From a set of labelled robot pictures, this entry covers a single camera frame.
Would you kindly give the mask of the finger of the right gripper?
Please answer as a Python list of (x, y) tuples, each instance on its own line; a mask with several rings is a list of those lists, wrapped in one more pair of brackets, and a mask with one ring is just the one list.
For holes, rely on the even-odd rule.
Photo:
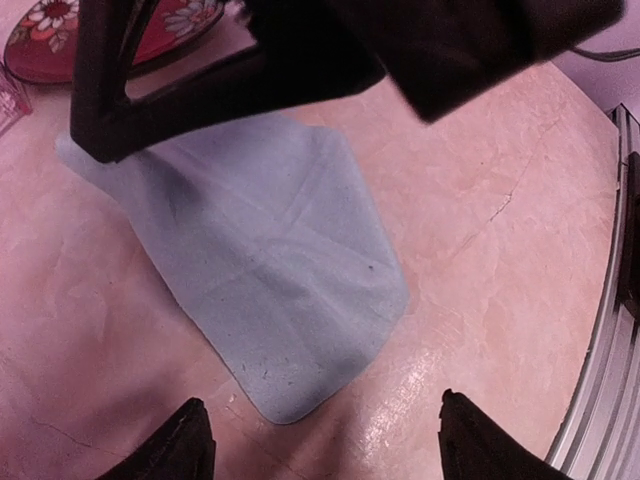
[(323, 1), (248, 1), (256, 43), (140, 99), (118, 73), (78, 53), (70, 136), (100, 163), (177, 135), (358, 94), (385, 76), (376, 56)]

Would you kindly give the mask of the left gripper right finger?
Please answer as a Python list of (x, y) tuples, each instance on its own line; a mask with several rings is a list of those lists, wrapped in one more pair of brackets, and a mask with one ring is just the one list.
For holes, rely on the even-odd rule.
[(567, 476), (538, 458), (466, 395), (446, 390), (438, 432), (445, 480), (550, 480)]

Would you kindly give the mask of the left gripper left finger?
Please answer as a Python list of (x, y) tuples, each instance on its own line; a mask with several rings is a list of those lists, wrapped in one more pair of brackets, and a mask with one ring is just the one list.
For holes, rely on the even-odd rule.
[(216, 442), (204, 402), (190, 398), (102, 479), (212, 480), (215, 453)]

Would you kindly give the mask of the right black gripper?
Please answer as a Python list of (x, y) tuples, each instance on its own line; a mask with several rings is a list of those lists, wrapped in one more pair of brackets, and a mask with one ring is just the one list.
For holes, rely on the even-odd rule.
[(247, 29), (295, 103), (391, 77), (433, 122), (617, 22), (622, 1), (246, 1)]

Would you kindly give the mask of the small blue cleaning cloth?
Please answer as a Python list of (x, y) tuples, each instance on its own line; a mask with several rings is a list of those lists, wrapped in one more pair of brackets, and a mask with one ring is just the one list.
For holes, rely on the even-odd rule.
[(272, 423), (302, 419), (362, 373), (408, 305), (336, 130), (271, 113), (112, 164), (68, 134), (56, 150), (121, 207), (178, 305)]

